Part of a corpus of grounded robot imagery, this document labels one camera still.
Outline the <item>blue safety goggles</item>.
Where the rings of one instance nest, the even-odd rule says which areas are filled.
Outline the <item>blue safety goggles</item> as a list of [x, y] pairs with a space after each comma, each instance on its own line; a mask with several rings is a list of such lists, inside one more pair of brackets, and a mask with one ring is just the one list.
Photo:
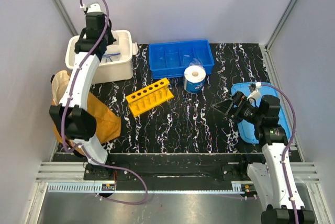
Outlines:
[[101, 59], [101, 64], [119, 61], [121, 56], [121, 53], [104, 54]]

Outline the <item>yellow test tube rack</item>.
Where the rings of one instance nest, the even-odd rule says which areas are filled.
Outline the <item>yellow test tube rack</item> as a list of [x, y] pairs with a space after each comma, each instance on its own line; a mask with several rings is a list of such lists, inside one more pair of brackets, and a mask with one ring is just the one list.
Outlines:
[[174, 95], [169, 89], [169, 84], [169, 80], [163, 78], [126, 96], [132, 115], [138, 117], [146, 111], [173, 99]]

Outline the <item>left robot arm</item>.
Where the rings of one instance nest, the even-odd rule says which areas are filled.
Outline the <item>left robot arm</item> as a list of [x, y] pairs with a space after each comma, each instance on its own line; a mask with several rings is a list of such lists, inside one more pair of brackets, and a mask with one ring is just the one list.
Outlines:
[[103, 12], [87, 12], [86, 27], [74, 46], [74, 66], [63, 97], [50, 106], [49, 114], [61, 136], [66, 152], [80, 148], [95, 174], [103, 180], [112, 177], [114, 168], [107, 161], [107, 151], [96, 136], [97, 121], [88, 111], [87, 102], [96, 70], [107, 46], [115, 42], [109, 19]]

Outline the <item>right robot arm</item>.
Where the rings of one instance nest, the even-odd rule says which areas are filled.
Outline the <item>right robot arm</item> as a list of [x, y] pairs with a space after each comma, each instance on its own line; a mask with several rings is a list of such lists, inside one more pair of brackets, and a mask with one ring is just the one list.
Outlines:
[[253, 106], [242, 92], [236, 92], [213, 109], [234, 122], [253, 124], [265, 163], [245, 162], [238, 167], [244, 180], [253, 182], [261, 201], [262, 223], [315, 223], [314, 212], [307, 210], [296, 188], [284, 128], [279, 124], [280, 99], [264, 95]]

